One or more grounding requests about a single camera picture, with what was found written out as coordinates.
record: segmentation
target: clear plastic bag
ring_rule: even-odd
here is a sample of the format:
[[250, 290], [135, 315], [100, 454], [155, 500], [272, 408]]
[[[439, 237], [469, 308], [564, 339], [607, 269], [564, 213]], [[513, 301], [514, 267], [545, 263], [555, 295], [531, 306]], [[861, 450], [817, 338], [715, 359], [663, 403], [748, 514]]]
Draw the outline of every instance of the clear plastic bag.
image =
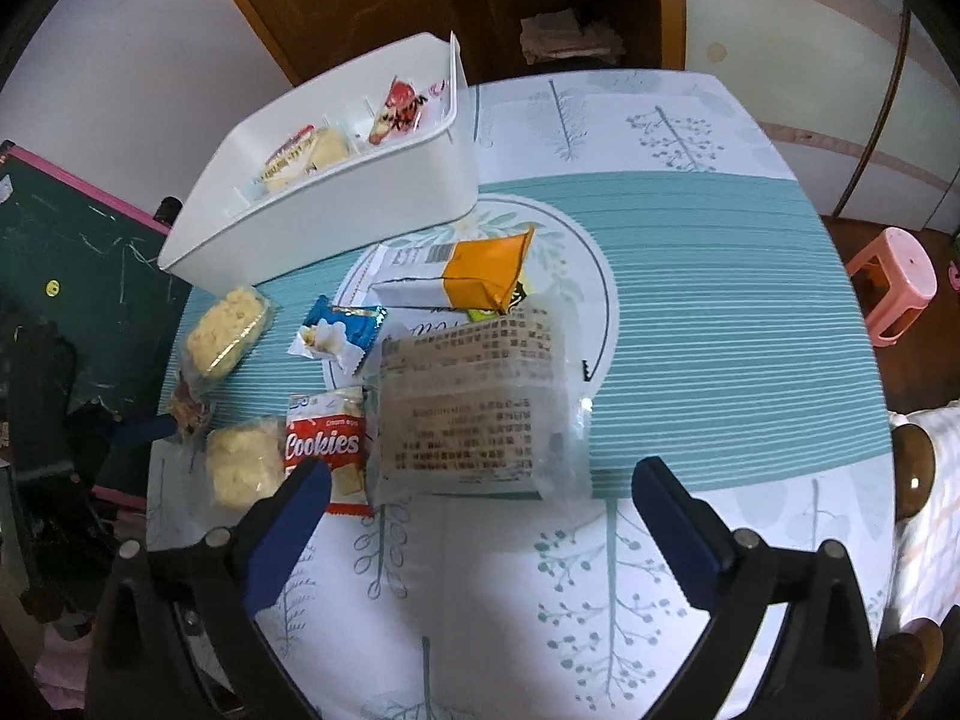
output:
[[565, 314], [534, 295], [505, 317], [384, 341], [374, 504], [410, 493], [589, 498], [589, 400]]
[[205, 398], [195, 398], [184, 377], [178, 374], [174, 391], [167, 401], [167, 413], [176, 420], [176, 432], [170, 437], [171, 442], [190, 445], [200, 440], [210, 425], [213, 409], [214, 404]]
[[195, 398], [237, 367], [270, 327], [274, 312], [253, 287], [237, 287], [200, 317], [179, 348], [181, 376]]
[[249, 509], [283, 484], [283, 418], [264, 416], [210, 432], [206, 438], [206, 472], [214, 503]]

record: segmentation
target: chalkboard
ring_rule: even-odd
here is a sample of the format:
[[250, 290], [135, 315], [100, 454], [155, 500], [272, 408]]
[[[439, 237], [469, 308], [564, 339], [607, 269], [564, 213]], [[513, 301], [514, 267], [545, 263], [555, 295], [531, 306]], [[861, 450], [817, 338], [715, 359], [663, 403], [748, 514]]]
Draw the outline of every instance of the chalkboard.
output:
[[[70, 410], [157, 413], [190, 285], [157, 269], [167, 228], [35, 154], [0, 146], [0, 295], [77, 351]], [[145, 496], [150, 446], [114, 448], [99, 485]]]

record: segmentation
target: packaged pastry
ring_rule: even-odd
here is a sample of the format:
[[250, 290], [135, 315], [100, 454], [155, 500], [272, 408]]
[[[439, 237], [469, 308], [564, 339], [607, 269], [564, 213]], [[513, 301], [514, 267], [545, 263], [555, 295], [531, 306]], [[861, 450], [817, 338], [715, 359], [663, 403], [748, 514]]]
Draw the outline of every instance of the packaged pastry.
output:
[[341, 129], [309, 124], [270, 155], [244, 194], [249, 200], [261, 199], [349, 156], [349, 139]]
[[508, 238], [426, 247], [381, 244], [371, 289], [385, 306], [477, 309], [506, 314], [534, 229]]
[[270, 326], [274, 309], [253, 287], [237, 287], [200, 317], [181, 345], [181, 375], [194, 396], [237, 367]]
[[376, 504], [410, 494], [590, 495], [589, 399], [555, 295], [507, 317], [384, 341]]
[[412, 132], [418, 127], [439, 121], [448, 105], [446, 81], [432, 84], [425, 94], [418, 94], [411, 84], [394, 76], [367, 140], [373, 146], [378, 146], [388, 135]]
[[287, 352], [311, 360], [335, 360], [352, 376], [370, 354], [386, 316], [382, 306], [334, 306], [321, 295]]
[[214, 502], [248, 509], [276, 493], [285, 478], [282, 435], [283, 421], [275, 416], [212, 431], [206, 438], [206, 472]]
[[283, 464], [290, 474], [305, 458], [330, 466], [330, 514], [371, 514], [366, 484], [363, 389], [348, 386], [316, 395], [293, 395], [287, 408]]

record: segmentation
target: white snack bag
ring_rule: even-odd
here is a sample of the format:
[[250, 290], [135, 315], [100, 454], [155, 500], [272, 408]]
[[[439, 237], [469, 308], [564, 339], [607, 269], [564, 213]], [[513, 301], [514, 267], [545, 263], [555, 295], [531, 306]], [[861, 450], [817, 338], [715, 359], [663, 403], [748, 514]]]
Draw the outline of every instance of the white snack bag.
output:
[[505, 317], [384, 341], [374, 502], [589, 498], [589, 401], [562, 318], [535, 295]]

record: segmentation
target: white wall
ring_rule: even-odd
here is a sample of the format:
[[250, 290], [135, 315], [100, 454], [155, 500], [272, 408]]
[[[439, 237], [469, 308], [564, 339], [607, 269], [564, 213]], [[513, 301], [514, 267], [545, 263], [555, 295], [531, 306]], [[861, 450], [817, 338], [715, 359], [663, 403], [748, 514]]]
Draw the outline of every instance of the white wall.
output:
[[232, 0], [60, 0], [0, 92], [0, 140], [152, 213], [289, 89]]
[[[832, 213], [877, 122], [902, 1], [686, 5], [688, 70], [723, 81], [764, 123], [817, 210]], [[915, 19], [893, 109], [843, 216], [952, 231], [958, 165], [960, 88]]]

